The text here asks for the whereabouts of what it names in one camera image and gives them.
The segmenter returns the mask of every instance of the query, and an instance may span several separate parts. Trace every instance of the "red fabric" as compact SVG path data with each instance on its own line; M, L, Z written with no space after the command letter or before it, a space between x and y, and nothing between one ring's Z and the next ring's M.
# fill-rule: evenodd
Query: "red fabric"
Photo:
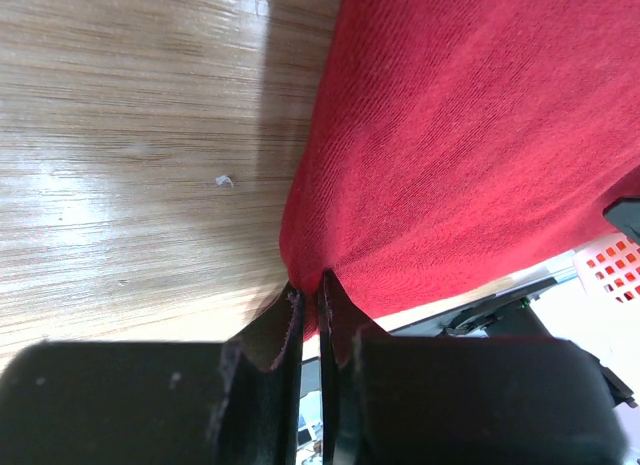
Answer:
M374 317L610 228L640 193L640 0L343 0L281 251Z

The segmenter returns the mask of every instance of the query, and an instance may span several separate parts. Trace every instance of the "white speck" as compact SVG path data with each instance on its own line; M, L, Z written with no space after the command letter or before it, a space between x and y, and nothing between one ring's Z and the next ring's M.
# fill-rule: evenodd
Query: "white speck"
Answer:
M182 375L180 372L173 372L173 375L171 375L171 379L169 380L169 390L175 390L181 378Z
M233 181L227 175L221 175L216 178L216 185L219 187L222 187L223 185L231 185L231 188L233 188Z

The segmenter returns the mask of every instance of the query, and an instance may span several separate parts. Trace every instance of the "red cloth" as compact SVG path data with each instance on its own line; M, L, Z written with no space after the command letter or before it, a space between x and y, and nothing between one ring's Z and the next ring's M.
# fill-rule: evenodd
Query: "red cloth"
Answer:
M373 317L610 230L640 193L640 0L343 0L280 246Z

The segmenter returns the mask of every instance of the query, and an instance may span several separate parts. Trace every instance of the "wood grain surface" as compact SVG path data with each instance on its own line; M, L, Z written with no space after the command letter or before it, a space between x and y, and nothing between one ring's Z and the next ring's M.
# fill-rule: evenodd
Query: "wood grain surface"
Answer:
M45 338L225 339L282 287L339 2L0 0L0 369Z

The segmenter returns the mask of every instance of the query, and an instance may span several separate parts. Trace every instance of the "black object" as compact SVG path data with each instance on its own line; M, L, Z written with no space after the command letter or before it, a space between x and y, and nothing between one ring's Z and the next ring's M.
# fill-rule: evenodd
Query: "black object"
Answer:
M476 308L480 309L480 307L482 307L483 310L495 310L505 304L522 298L534 299L557 284L558 281L553 277L539 279L502 293L489 294L459 307L447 310L446 312L435 314L426 319L394 329L389 333L394 337L436 337L439 335L448 335L444 329L450 329L452 321L460 316L462 312ZM473 326L468 328L468 332L466 333L477 328L479 328L479 325L474 323ZM462 327L460 327L460 330L452 333L452 335L465 335L466 333L462 333ZM320 359L311 358L304 361L301 367L301 375L300 398L310 392L320 390Z
M323 276L324 463L614 464L607 385L547 337L392 337ZM45 343L0 380L0 463L295 463L304 304L224 344Z
M552 337L526 301L506 305L502 309L495 311L493 317L495 320L484 328L484 331L490 337ZM584 353L596 364L607 385L614 406L626 403L630 407L636 408L637 404L633 398L633 390L610 368L604 367L596 356L588 352Z
M490 315L492 311L521 299L537 299L541 293L558 283L554 277L543 278L503 293L493 293L460 307L395 329L391 334L399 337L464 336L481 328L481 322L475 321L475 318L480 315Z
M0 379L2 464L295 463L303 296L227 343L42 343Z
M605 208L603 215L611 225L640 243L640 197L621 197Z

